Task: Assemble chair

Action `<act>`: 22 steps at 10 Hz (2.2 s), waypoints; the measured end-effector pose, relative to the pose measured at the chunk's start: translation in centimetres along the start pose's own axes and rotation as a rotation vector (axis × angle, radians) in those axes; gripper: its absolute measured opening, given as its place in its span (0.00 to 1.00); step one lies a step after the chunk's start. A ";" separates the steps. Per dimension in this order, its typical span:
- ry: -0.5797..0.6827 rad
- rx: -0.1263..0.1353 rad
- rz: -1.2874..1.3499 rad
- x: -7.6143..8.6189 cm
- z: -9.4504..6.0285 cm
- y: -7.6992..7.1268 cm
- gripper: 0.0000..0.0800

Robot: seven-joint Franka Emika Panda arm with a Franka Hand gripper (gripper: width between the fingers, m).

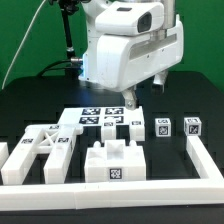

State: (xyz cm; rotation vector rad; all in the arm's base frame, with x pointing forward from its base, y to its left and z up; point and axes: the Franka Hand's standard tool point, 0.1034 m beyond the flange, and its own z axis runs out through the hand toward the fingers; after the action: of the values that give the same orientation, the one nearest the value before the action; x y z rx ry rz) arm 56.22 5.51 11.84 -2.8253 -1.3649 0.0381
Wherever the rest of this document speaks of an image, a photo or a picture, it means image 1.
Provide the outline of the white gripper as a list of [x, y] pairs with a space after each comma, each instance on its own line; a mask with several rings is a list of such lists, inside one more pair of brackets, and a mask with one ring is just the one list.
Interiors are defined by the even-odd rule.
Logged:
[[88, 46], [84, 54], [84, 80], [114, 92], [123, 91], [125, 107], [135, 110], [134, 85], [155, 75], [152, 89], [163, 92], [168, 76], [166, 69], [181, 61], [183, 42], [183, 25], [179, 16], [163, 40], [152, 40], [150, 34], [134, 37], [102, 35]]

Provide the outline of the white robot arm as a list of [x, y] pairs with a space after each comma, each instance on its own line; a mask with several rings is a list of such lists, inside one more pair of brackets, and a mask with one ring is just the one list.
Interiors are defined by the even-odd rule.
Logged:
[[88, 47], [79, 79], [120, 92], [125, 107], [137, 107], [135, 87], [152, 77], [163, 87], [179, 63], [184, 31], [175, 0], [91, 0], [83, 5]]

